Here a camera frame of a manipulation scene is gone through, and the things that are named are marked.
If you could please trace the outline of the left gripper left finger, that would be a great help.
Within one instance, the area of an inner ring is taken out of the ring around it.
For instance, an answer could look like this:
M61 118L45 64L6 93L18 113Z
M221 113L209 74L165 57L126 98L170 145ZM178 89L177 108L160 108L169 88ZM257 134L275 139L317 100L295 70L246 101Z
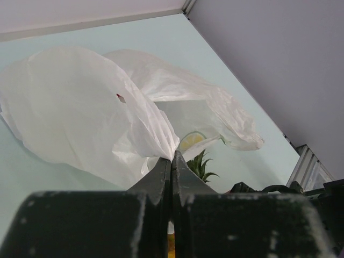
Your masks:
M171 162L126 191L42 191L19 207L1 257L166 257Z

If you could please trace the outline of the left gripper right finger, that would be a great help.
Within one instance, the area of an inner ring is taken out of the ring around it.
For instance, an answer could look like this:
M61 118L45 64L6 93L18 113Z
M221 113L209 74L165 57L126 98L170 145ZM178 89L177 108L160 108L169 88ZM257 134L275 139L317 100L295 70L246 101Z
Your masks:
M335 257L303 195L219 194L175 153L171 167L177 257Z

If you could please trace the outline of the white plastic bag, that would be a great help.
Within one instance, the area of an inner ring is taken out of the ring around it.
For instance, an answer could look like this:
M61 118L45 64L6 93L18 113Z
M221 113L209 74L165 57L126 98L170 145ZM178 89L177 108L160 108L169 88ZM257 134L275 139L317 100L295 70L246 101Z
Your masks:
M1 71L1 116L41 159L122 188L162 157L192 160L217 141L263 146L253 118L225 89L151 54L56 47Z

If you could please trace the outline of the aluminium frame rail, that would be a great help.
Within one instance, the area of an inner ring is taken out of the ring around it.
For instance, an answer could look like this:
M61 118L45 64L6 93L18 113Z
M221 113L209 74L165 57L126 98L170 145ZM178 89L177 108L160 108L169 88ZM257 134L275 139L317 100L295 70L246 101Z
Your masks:
M305 191L311 191L335 180L308 145L299 146L296 151L299 159L286 184L288 187L297 182Z

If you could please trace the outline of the fake pineapple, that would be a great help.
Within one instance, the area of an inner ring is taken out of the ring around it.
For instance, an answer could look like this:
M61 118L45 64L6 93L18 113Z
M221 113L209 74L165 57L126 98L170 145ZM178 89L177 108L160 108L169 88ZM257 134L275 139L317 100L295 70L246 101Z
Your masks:
M206 166L209 161L212 161L212 159L204 159L205 155L207 154L205 152L206 150L203 150L200 154L195 156L192 160L187 162L187 165L189 169L198 176L204 183L209 182L210 176L216 176L219 177L216 173L213 172L207 172Z

